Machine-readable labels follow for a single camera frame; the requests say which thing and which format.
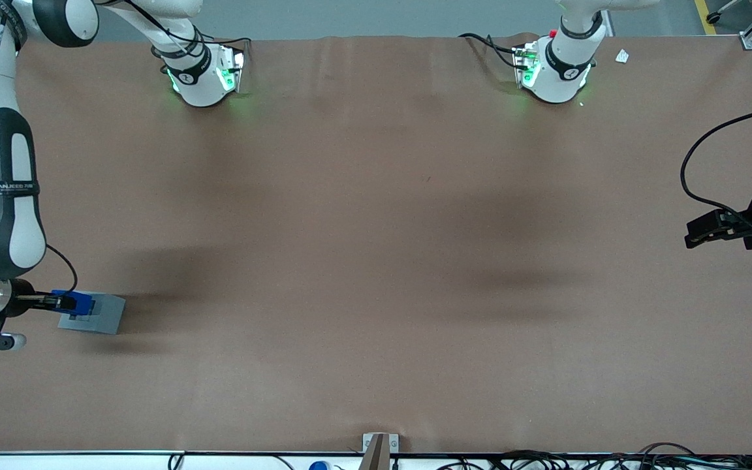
brown table surface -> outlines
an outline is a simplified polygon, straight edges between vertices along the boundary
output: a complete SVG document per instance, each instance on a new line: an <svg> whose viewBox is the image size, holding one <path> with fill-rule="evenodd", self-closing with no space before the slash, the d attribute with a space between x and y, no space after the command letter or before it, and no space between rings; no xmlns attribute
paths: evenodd
<svg viewBox="0 0 752 470"><path fill-rule="evenodd" d="M606 39L549 105L478 46L256 42L200 110L144 44L30 44L48 240L129 303L117 336L8 322L0 450L752 452L752 253L686 250L711 208L678 184L752 110L752 52ZM689 179L744 208L752 121Z"/></svg>

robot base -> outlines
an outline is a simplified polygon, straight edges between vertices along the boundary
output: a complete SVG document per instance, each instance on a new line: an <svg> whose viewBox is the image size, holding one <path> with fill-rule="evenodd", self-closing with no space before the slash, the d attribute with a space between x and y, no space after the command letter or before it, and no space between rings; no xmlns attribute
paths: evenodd
<svg viewBox="0 0 752 470"><path fill-rule="evenodd" d="M514 63L527 69L516 69L516 82L520 88L528 89L536 98L548 103L570 101L576 92L585 86L585 80L591 66L588 65L575 80L562 80L558 72L549 66L545 50L550 42L549 36L543 36L535 42L528 42L524 48L512 51Z"/></svg>
<svg viewBox="0 0 752 470"><path fill-rule="evenodd" d="M242 69L245 66L245 53L223 45L206 44L211 51L212 61L195 84L190 84L192 76L167 71L173 90L181 95L185 103L198 108L212 106L224 99L228 93L239 93Z"/></svg>
<svg viewBox="0 0 752 470"><path fill-rule="evenodd" d="M61 315L57 327L86 333L117 334L126 300L102 292L81 292L92 296L88 315Z"/></svg>

gray base plate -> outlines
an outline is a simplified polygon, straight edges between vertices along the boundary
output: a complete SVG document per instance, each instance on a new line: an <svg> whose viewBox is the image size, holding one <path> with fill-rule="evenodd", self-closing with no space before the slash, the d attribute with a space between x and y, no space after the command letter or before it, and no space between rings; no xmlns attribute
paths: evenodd
<svg viewBox="0 0 752 470"><path fill-rule="evenodd" d="M89 315L61 315L58 328L86 333L116 334L126 300L103 292L81 292L95 302Z"/></svg>
<svg viewBox="0 0 752 470"><path fill-rule="evenodd" d="M744 50L752 50L752 42L748 42L747 38L744 36L744 31L739 32L739 39L741 39Z"/></svg>

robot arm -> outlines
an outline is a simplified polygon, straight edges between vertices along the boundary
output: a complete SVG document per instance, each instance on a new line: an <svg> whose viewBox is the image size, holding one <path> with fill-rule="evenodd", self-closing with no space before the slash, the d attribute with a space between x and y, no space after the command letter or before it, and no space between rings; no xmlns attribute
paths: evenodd
<svg viewBox="0 0 752 470"><path fill-rule="evenodd" d="M585 86L591 60L606 35L601 10L647 8L660 0L555 0L562 9L554 37L543 36L516 50L516 80L538 99L564 103Z"/></svg>
<svg viewBox="0 0 752 470"><path fill-rule="evenodd" d="M131 0L101 5L147 36L188 104L215 104L236 89L242 56L220 44L204 44L189 19L199 12L201 0L150 0L145 8ZM24 337L2 333L4 319L32 307L60 309L74 301L37 294L18 279L42 260L46 241L33 135L16 99L17 51L29 36L66 48L85 46L98 24L91 0L0 0L0 350L24 344Z"/></svg>

